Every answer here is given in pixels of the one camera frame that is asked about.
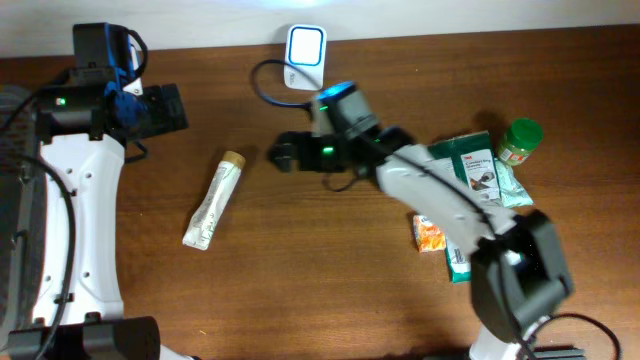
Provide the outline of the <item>green 3M gloves packet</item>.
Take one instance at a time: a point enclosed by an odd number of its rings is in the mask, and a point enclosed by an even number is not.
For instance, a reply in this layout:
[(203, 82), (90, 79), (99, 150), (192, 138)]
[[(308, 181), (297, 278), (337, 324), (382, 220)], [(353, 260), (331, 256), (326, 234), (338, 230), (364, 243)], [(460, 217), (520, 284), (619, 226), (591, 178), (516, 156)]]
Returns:
[[(458, 136), (428, 146), (446, 171), (477, 192), (483, 202), (501, 206), (501, 193), (491, 139), (487, 131)], [(446, 260), (453, 284), (469, 282), (471, 266), (461, 250), (446, 237)]]

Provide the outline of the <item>green lidded jar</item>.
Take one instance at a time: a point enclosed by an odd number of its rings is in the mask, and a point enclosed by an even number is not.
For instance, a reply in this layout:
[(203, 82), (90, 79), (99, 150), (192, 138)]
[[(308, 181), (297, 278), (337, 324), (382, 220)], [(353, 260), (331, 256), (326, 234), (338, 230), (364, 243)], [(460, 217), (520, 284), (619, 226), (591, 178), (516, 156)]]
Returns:
[(524, 163), (544, 138), (542, 127), (533, 119), (518, 118), (498, 143), (497, 157), (509, 166)]

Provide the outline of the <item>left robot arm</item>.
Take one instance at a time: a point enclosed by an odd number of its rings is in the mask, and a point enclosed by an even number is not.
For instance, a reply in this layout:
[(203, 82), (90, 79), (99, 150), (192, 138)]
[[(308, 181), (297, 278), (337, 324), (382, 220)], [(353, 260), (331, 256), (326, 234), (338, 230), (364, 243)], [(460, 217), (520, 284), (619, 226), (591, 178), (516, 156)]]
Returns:
[(173, 84), (142, 87), (148, 49), (121, 25), (77, 24), (75, 64), (12, 111), (1, 154), (1, 352), (12, 359), (172, 359), (156, 320), (128, 318), (116, 200), (129, 145), (183, 130)]

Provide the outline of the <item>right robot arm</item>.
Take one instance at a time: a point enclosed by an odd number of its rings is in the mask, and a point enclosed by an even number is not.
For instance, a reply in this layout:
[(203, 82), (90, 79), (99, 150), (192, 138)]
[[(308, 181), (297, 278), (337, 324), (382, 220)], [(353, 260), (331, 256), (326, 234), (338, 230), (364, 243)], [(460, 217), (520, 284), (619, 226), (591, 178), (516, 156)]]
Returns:
[(301, 107), (311, 131), (280, 134), (269, 160), (282, 172), (351, 170), (426, 216), (471, 265), (471, 303), (482, 328), (469, 358), (534, 358), (530, 337), (574, 291), (550, 219), (483, 201), (408, 133), (381, 128), (353, 82), (317, 93)]

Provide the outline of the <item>orange tissue packet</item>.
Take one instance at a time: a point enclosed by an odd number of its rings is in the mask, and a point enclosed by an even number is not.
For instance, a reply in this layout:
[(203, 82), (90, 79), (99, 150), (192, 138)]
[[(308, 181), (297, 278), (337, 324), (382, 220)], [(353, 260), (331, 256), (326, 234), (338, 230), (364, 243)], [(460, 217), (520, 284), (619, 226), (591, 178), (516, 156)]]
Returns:
[(445, 234), (425, 216), (413, 216), (413, 232), (418, 251), (421, 253), (440, 251), (446, 248)]

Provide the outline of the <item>white tube gold cap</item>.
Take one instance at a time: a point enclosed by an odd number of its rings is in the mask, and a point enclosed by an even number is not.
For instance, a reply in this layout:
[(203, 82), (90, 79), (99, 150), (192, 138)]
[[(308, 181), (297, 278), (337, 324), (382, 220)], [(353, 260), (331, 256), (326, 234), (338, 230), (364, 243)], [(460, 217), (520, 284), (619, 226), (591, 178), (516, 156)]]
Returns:
[(192, 215), (182, 244), (207, 250), (218, 222), (240, 179), (246, 159), (237, 152), (226, 151), (219, 162), (207, 193)]

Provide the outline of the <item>light green snack packet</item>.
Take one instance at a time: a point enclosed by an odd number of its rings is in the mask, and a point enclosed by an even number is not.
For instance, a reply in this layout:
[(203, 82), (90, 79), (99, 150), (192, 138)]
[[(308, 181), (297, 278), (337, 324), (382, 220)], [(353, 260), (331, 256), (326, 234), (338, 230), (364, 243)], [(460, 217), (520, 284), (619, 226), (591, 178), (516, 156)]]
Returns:
[(500, 160), (496, 162), (495, 166), (503, 206), (506, 208), (532, 206), (533, 199), (516, 179), (512, 167)]

